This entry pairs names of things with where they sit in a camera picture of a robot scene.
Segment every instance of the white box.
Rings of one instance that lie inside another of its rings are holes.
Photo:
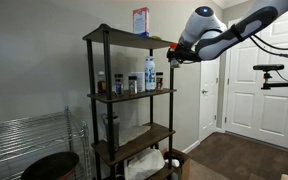
[[[133,33],[149,37],[149,9],[143,7],[133,10]]]
[[[131,72],[130,76],[137,77],[137,92],[145,92],[145,72]]]

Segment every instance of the shelving unit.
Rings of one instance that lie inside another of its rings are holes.
[[[95,150],[95,160],[96,160],[96,172],[97,179],[101,178],[101,167],[100,158],[102,158],[107,165],[110,166],[111,174],[109,179],[115,179],[115,165],[124,161],[125,159],[135,155],[136,153],[157,144],[159,141],[168,138],[169,139],[169,154],[172,153],[172,141],[173,134],[173,93],[176,91],[174,89],[174,70],[170,68],[170,88],[164,89],[163,91],[155,92],[142,92],[136,95],[128,95],[127,92],[123,96],[115,96],[112,92],[112,79],[111,79],[111,57],[110,57],[110,46],[124,46],[131,48],[147,49],[149,50],[149,55],[153,56],[153,49],[166,48],[169,47],[171,42],[152,39],[149,37],[142,37],[135,35],[133,33],[121,31],[109,27],[106,24],[100,25],[97,29],[92,31],[83,37],[83,40],[87,42],[87,52],[88,52],[88,68],[89,68],[89,80],[91,93],[87,96],[91,98],[92,105],[92,118],[93,118],[93,132],[94,132],[94,144],[92,145]],[[93,61],[93,50],[92,43],[103,43],[104,47],[104,62],[105,62],[105,74],[107,89],[106,94],[97,94],[95,79],[94,79],[94,61]],[[153,121],[153,97],[157,95],[162,95],[168,93],[170,95],[169,104],[169,127],[161,126]],[[151,126],[151,129],[139,136],[133,141],[121,146],[117,152],[114,151],[114,136],[113,136],[113,103],[118,103],[122,101],[129,101],[139,98],[150,98],[150,122],[146,125]],[[100,101],[107,105],[107,115],[108,115],[108,131],[109,137],[108,142],[99,140],[98,137],[98,126],[97,126],[97,109],[96,101]],[[163,169],[154,174],[148,179],[165,179],[168,177],[174,169],[171,164],[166,164]]]
[[[81,159],[74,179],[92,179],[88,127],[68,108],[63,112],[0,123],[0,179],[20,179],[36,160],[73,151]]]

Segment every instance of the floor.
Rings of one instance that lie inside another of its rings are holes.
[[[191,179],[278,180],[288,152],[230,134],[214,133],[189,153]]]

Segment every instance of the wire rack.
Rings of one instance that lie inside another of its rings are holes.
[[[74,151],[80,157],[71,179],[92,179],[86,122],[69,111],[0,123],[0,179],[20,179],[38,159]]]

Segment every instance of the door handle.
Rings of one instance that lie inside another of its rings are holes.
[[[202,90],[203,94],[206,94],[208,91],[206,91],[205,89]]]

